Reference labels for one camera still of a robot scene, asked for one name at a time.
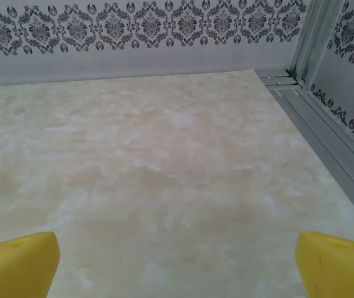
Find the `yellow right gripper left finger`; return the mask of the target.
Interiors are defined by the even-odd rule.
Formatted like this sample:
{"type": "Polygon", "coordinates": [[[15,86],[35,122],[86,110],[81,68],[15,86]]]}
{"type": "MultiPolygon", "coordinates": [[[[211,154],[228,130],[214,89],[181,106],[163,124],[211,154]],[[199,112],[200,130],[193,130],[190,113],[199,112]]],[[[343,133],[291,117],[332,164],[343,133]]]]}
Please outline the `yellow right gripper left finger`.
{"type": "Polygon", "coordinates": [[[53,232],[0,243],[0,298],[47,298],[60,247],[53,232]]]}

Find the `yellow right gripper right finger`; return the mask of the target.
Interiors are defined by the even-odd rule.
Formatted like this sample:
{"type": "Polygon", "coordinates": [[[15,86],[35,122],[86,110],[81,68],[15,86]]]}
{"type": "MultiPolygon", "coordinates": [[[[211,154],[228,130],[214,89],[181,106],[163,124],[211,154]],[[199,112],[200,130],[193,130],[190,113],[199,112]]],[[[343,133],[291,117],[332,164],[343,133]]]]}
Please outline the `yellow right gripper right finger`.
{"type": "Polygon", "coordinates": [[[309,298],[354,298],[354,241],[303,232],[295,260],[309,298]]]}

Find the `aluminium side rail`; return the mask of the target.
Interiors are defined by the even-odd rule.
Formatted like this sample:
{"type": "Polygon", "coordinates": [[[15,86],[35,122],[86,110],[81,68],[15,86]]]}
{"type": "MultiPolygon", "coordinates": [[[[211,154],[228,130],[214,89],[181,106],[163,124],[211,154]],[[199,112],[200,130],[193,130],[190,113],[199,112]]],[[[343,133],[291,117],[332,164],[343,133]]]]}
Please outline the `aluminium side rail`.
{"type": "Polygon", "coordinates": [[[286,70],[257,70],[256,74],[287,100],[354,182],[354,133],[286,70]]]}

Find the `aluminium frame post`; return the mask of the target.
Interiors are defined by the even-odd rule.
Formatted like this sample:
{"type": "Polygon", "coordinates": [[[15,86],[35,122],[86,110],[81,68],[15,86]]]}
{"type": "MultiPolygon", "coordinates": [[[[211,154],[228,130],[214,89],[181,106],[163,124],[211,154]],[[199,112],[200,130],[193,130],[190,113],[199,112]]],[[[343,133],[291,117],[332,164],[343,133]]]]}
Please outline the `aluminium frame post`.
{"type": "Polygon", "coordinates": [[[311,86],[345,0],[309,0],[288,72],[303,89],[311,86]]]}

